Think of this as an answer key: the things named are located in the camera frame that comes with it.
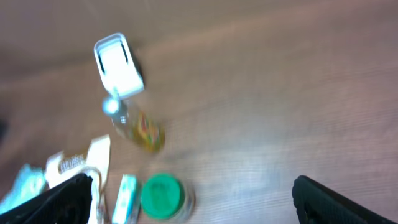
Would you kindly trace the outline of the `small teal gum pack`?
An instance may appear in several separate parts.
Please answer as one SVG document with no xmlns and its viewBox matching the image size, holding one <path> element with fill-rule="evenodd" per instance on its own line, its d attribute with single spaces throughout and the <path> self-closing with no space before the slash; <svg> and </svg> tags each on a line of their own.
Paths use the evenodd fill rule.
<svg viewBox="0 0 398 224">
<path fill-rule="evenodd" d="M 124 174 L 111 219 L 112 224 L 136 224 L 139 214 L 139 182 L 134 175 Z"/>
</svg>

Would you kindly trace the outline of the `green wet wipes pack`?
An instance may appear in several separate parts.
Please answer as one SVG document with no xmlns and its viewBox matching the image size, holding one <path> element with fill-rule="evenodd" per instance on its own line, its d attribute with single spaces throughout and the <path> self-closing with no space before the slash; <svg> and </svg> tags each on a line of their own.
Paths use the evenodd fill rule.
<svg viewBox="0 0 398 224">
<path fill-rule="evenodd" d="M 46 186 L 44 171 L 24 164 L 17 174 L 12 189 L 1 200 L 1 214 L 40 195 Z"/>
</svg>

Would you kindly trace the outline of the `yellow liquid plastic bottle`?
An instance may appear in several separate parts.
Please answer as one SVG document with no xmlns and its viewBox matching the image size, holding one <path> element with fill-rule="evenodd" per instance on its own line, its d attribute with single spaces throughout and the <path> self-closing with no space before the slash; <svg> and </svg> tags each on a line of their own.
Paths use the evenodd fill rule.
<svg viewBox="0 0 398 224">
<path fill-rule="evenodd" d="M 118 134 L 150 152 L 160 151 L 165 132 L 160 123 L 149 117 L 133 101 L 107 96 L 102 103 Z"/>
</svg>

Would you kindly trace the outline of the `beige snack pouch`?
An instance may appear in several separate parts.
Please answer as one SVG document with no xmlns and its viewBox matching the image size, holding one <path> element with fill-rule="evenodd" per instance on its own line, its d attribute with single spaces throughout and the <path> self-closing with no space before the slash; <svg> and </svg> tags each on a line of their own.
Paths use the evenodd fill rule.
<svg viewBox="0 0 398 224">
<path fill-rule="evenodd" d="M 61 151 L 47 159 L 45 179 L 50 188 L 80 173 L 93 179 L 89 224 L 110 222 L 104 193 L 109 172 L 110 145 L 110 136 L 107 134 L 92 139 L 88 148 L 81 152 L 67 154 Z"/>
</svg>

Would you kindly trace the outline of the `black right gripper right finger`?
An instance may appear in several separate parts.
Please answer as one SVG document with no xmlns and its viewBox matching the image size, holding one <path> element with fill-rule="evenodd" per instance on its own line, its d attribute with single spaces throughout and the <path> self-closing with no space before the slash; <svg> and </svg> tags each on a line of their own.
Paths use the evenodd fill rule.
<svg viewBox="0 0 398 224">
<path fill-rule="evenodd" d="M 294 180 L 292 198 L 300 224 L 394 224 L 305 175 Z"/>
</svg>

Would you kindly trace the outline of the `green lid jar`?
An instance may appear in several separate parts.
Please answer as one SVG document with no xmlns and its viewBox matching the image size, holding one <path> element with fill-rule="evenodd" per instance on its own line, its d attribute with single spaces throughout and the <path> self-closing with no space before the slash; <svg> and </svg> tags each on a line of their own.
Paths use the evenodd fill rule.
<svg viewBox="0 0 398 224">
<path fill-rule="evenodd" d="M 143 212 L 158 222 L 185 223 L 195 206 L 193 185 L 170 173 L 150 176 L 141 191 Z"/>
</svg>

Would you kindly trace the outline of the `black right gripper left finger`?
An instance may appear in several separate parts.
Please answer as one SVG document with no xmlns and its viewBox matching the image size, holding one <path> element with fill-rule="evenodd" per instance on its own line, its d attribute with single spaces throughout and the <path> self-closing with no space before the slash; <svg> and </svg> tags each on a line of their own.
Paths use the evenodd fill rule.
<svg viewBox="0 0 398 224">
<path fill-rule="evenodd" d="M 87 224 L 93 179 L 82 173 L 1 215 L 1 224 Z"/>
</svg>

